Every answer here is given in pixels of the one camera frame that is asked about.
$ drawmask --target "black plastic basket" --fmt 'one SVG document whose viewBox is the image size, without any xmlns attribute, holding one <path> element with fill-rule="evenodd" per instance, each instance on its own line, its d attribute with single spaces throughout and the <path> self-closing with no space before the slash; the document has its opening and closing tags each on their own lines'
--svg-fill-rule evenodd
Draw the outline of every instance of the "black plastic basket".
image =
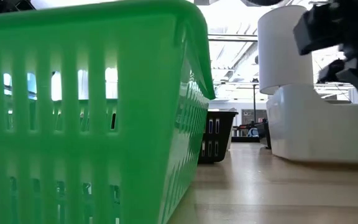
<svg viewBox="0 0 358 224">
<path fill-rule="evenodd" d="M 198 163 L 221 162 L 226 155 L 227 143 L 237 112 L 209 111 Z"/>
</svg>

